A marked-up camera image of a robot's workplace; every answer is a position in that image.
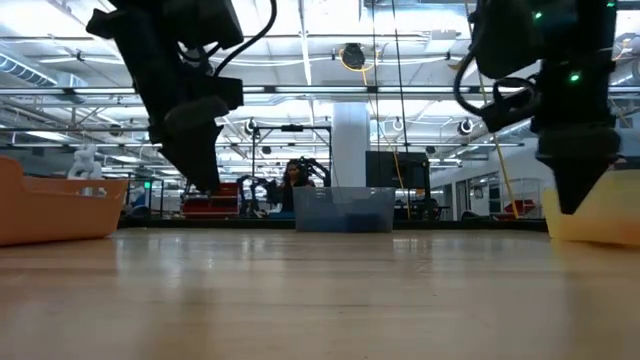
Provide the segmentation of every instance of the wooden tabletop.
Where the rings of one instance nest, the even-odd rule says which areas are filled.
[[[0,248],[0,359],[640,357],[640,252],[507,231]]]

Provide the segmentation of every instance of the column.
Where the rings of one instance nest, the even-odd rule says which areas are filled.
[[[366,186],[370,130],[367,103],[333,104],[332,128],[332,185]]]

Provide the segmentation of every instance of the woman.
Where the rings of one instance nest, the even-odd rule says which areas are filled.
[[[309,174],[300,166],[297,160],[287,163],[284,176],[282,177],[282,210],[281,212],[293,212],[293,188],[303,186],[315,186],[309,180]]]

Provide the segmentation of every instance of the ceiling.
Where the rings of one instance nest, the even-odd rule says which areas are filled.
[[[464,2],[422,0],[419,1],[421,4],[416,5],[417,1],[396,0],[398,9],[394,21],[393,12],[389,6],[385,6],[390,2],[377,1],[379,5],[374,23],[370,7],[361,6],[360,1],[278,0],[278,18],[269,34],[231,62],[223,74],[242,79],[245,86],[362,86],[366,80],[367,85],[378,86],[397,86],[402,83],[407,87],[450,87],[458,61],[470,43]],[[269,1],[233,0],[233,4],[246,38],[258,33],[267,23]],[[364,1],[364,4],[371,4],[371,0]],[[106,0],[67,0],[64,4],[62,0],[4,0],[0,3],[0,54],[47,78],[56,79],[59,86],[69,86],[73,82],[74,86],[128,88],[132,83],[131,77],[115,44],[95,38],[84,30],[94,8],[103,11],[114,9]],[[640,34],[640,21],[636,14],[634,10],[619,11],[617,36]],[[398,41],[395,41],[396,24]],[[624,45],[617,45],[623,60],[635,59],[640,50],[640,44],[636,44],[640,38],[634,36]],[[334,55],[346,43],[361,44],[370,61],[374,51],[379,51],[381,61],[374,70],[366,72],[366,79],[363,79],[362,73],[349,71],[339,60],[335,60]],[[221,61],[229,53],[229,50],[219,52],[213,57],[213,62]],[[536,69],[537,65],[534,65],[522,70],[519,75],[532,74]],[[489,79],[481,79],[476,71],[470,70],[465,75],[463,86],[490,85]],[[0,88],[30,86],[33,85],[0,71]],[[490,135],[480,125],[476,126],[470,137],[458,135],[458,123],[469,115],[446,92],[423,98],[408,97],[404,102],[397,96],[387,96],[379,100],[376,106],[369,106],[370,117],[380,121],[382,131],[391,139],[403,136],[404,129],[397,130],[398,126],[394,128],[394,122],[404,114],[407,138],[411,142],[487,141]],[[92,128],[114,124],[135,128],[148,125],[148,115],[135,95],[114,93],[83,96],[82,103],[62,101],[53,96],[7,96],[0,98],[0,101],[2,99],[10,101],[0,105],[6,112],[0,116],[0,124],[6,127],[65,127],[77,125],[79,120],[82,120],[81,126]],[[246,106],[225,118],[217,119],[226,127],[220,141],[246,143],[248,137],[244,134],[244,126],[249,119],[261,126],[330,125],[332,104],[347,100],[313,94],[248,95]],[[375,101],[367,97],[356,100],[370,104]],[[480,100],[480,97],[476,97],[477,104],[481,104]],[[26,109],[17,112],[14,107],[16,104]],[[115,135],[103,132],[85,134],[82,138],[69,134],[79,142],[140,143],[140,149],[130,155],[154,164],[164,162],[153,148],[142,147],[146,142],[144,132]],[[503,135],[504,140],[501,141],[517,142],[531,134],[525,126],[518,125],[515,129],[506,129]],[[23,138],[29,142],[50,142],[49,139],[33,136]],[[311,132],[295,136],[274,132],[268,141],[313,143],[313,146],[275,149],[268,156],[271,158],[286,159],[300,155],[328,158],[328,150],[322,139]],[[439,150],[436,156],[450,157],[459,152],[455,149],[452,152],[451,148]],[[486,153],[490,149],[474,151]],[[101,152],[110,154],[107,149]],[[246,149],[231,147],[219,150],[223,162],[234,161],[234,164],[235,161],[246,163],[242,155],[245,152]]]

